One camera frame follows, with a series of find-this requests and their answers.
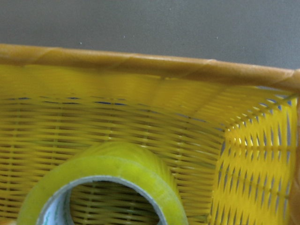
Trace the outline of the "yellow tape roll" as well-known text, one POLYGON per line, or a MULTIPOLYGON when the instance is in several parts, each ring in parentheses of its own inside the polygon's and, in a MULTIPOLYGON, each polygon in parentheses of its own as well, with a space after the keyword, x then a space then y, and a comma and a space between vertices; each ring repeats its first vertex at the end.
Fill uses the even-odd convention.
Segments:
POLYGON ((161 225, 186 225, 177 184, 166 163, 132 143, 92 146, 50 170, 27 194, 19 225, 71 225, 70 196, 81 184, 110 181, 132 188, 154 208, 161 225))

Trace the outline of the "yellow plastic basket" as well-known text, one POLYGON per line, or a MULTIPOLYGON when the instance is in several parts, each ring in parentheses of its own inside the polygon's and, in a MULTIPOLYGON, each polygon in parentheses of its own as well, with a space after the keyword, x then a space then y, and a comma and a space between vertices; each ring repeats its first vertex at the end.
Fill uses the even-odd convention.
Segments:
MULTIPOLYGON (((108 142, 156 154, 187 225, 300 222, 300 72, 216 60, 0 46, 0 222, 31 189, 108 142)), ((122 184, 71 191, 73 225, 160 225, 122 184)))

